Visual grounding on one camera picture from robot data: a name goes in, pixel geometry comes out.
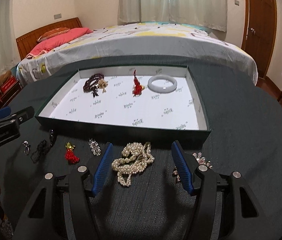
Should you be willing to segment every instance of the dark red beaded bracelet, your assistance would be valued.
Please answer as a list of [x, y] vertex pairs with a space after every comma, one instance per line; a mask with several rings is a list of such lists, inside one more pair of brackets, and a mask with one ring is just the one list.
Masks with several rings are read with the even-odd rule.
[[83, 92], [88, 93], [92, 92], [93, 97], [99, 96], [97, 93], [98, 87], [97, 84], [100, 79], [104, 79], [104, 75], [101, 73], [93, 74], [84, 84]]

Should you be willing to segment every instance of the red tassel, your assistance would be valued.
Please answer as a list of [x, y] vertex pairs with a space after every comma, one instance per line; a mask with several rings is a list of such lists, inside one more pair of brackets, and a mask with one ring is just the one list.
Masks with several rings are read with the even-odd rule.
[[68, 160], [70, 164], [76, 164], [80, 161], [80, 158], [74, 155], [73, 149], [75, 148], [75, 145], [71, 145], [70, 143], [66, 144], [67, 152], [65, 154], [65, 158]]
[[144, 89], [144, 86], [140, 85], [140, 82], [138, 81], [137, 77], [136, 77], [136, 70], [134, 70], [134, 89], [132, 91], [132, 94], [134, 94], [135, 96], [139, 96], [142, 93], [142, 90]]

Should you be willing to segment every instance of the metal bolt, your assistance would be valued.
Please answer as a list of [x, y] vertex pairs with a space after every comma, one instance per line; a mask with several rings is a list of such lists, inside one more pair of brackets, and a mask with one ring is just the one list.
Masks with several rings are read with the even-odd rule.
[[239, 173], [238, 171], [233, 172], [233, 176], [236, 178], [240, 178], [241, 177], [241, 173]]
[[85, 172], [87, 170], [87, 167], [86, 166], [80, 166], [78, 168], [78, 172]]
[[51, 179], [54, 175], [52, 173], [47, 173], [45, 179]]
[[207, 171], [207, 170], [208, 170], [208, 167], [205, 166], [205, 165], [200, 165], [200, 166], [199, 166], [199, 170], [200, 170], [200, 171]]

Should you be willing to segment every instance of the red box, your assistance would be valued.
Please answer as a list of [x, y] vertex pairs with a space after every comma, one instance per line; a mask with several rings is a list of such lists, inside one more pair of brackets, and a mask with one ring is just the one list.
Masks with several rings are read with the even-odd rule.
[[7, 92], [7, 90], [9, 88], [11, 88], [14, 84], [16, 84], [17, 80], [14, 76], [11, 76], [6, 83], [4, 83], [1, 87], [0, 87], [0, 91], [2, 94], [4, 94], [5, 92]]

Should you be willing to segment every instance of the open box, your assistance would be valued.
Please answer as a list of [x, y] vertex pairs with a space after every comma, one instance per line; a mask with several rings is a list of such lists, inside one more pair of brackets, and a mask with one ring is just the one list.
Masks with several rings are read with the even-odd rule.
[[[145, 86], [140, 96], [132, 94], [133, 72]], [[89, 77], [102, 73], [108, 81], [106, 93], [84, 93]], [[177, 89], [158, 94], [147, 88], [150, 77], [173, 76]], [[169, 86], [157, 80], [157, 86]], [[200, 149], [210, 129], [202, 99], [186, 66], [107, 66], [80, 69], [45, 101], [35, 114], [46, 129], [70, 137], [95, 138], [126, 144], [150, 141], [170, 147], [178, 140], [185, 148]]]

